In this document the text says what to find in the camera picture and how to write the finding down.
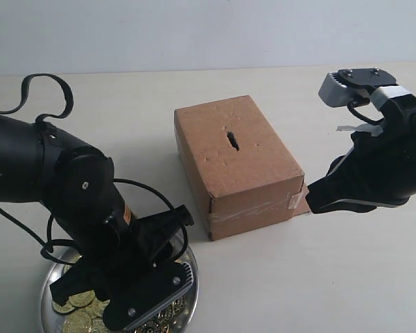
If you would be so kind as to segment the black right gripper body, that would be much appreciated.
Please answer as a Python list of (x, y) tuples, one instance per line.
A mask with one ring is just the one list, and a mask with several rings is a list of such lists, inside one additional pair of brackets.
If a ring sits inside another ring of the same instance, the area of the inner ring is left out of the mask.
[(378, 191), (377, 207), (398, 207), (416, 194), (416, 96), (389, 99), (380, 111), (380, 123), (353, 131), (352, 148), (333, 161), (327, 175), (364, 181)]

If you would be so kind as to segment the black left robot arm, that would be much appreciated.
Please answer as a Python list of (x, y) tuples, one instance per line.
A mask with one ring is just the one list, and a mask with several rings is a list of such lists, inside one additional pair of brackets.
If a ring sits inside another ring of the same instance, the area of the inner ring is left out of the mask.
[(193, 223), (185, 206), (137, 219), (116, 188), (114, 163), (97, 148), (45, 122), (0, 111), (0, 203), (40, 203), (80, 259), (50, 286), (57, 303), (94, 291), (112, 306), (163, 301), (191, 283), (171, 238)]

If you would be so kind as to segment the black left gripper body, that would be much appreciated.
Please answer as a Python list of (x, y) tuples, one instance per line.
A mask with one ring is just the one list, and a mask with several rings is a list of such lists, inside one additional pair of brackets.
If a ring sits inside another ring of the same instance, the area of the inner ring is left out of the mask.
[(111, 300), (154, 268), (177, 262), (188, 246), (187, 226), (193, 218), (181, 205), (132, 223), (120, 245), (110, 253), (86, 256), (76, 267), (101, 270), (94, 292), (99, 300)]

